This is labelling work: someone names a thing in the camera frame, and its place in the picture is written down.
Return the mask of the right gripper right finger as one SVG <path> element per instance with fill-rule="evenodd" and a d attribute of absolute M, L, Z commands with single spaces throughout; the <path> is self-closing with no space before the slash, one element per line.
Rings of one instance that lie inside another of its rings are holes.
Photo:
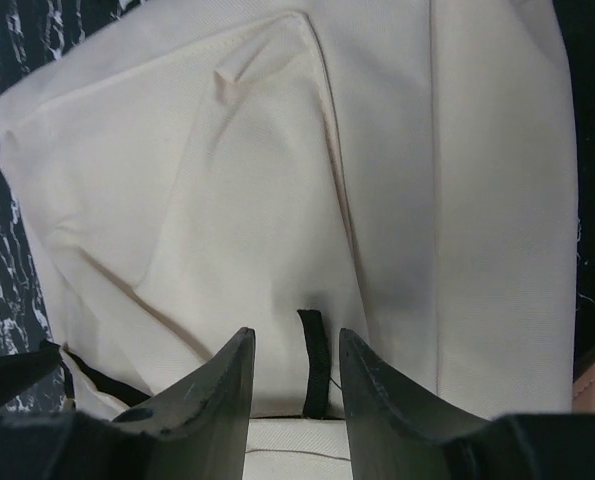
<path fill-rule="evenodd" d="M 356 479 L 595 479 L 595 414 L 485 420 L 391 367 L 350 329 L 339 353 Z"/>

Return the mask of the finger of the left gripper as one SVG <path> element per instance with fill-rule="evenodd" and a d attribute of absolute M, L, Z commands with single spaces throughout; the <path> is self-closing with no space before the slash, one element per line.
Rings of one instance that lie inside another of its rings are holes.
<path fill-rule="evenodd" d="M 58 345 L 41 342 L 36 351 L 0 356 L 0 412 L 50 413 L 64 399 Z"/>

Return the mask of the cream canvas student bag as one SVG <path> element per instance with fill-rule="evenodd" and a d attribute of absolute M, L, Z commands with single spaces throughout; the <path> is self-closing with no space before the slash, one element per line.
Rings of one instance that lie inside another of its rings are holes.
<path fill-rule="evenodd" d="M 577 163 L 549 1 L 150 1 L 0 96 L 77 407 L 257 337 L 248 479 L 351 475 L 299 314 L 483 418 L 568 412 Z"/>

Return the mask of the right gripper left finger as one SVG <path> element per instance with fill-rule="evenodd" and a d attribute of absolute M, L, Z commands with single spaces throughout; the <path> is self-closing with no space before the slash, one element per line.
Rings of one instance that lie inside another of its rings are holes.
<path fill-rule="evenodd" d="M 240 479 L 255 333 L 111 421 L 82 411 L 0 412 L 0 479 Z"/>

